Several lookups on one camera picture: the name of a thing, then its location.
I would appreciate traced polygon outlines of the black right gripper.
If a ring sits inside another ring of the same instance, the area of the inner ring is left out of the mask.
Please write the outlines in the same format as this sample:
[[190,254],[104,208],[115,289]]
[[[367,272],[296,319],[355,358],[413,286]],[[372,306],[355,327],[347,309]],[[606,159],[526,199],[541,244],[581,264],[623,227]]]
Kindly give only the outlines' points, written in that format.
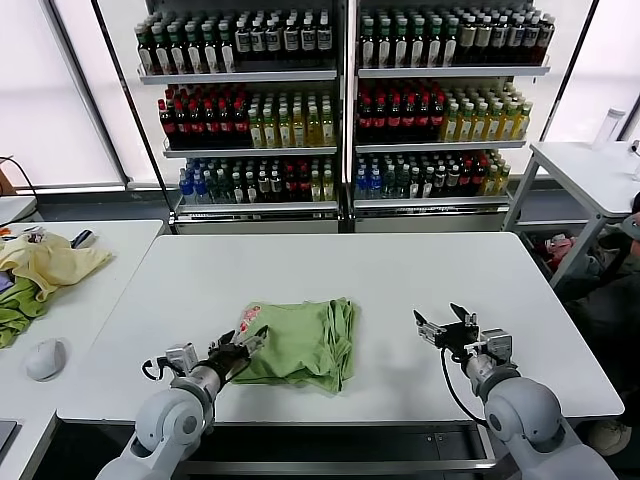
[[449,306],[457,321],[444,326],[428,321],[419,311],[413,310],[418,335],[440,350],[449,350],[454,361],[466,361],[471,357],[467,346],[479,339],[477,314],[455,303]]

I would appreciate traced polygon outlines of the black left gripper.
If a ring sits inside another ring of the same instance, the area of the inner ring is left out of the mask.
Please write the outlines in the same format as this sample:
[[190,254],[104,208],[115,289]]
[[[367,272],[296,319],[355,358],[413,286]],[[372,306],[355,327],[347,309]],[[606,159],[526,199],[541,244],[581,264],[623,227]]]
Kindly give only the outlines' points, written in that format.
[[206,364],[216,372],[222,384],[233,381],[248,368],[250,356],[264,347],[268,332],[269,326],[264,325],[252,334],[248,331],[239,333],[235,345],[227,345],[235,336],[234,330],[221,335],[210,344]]

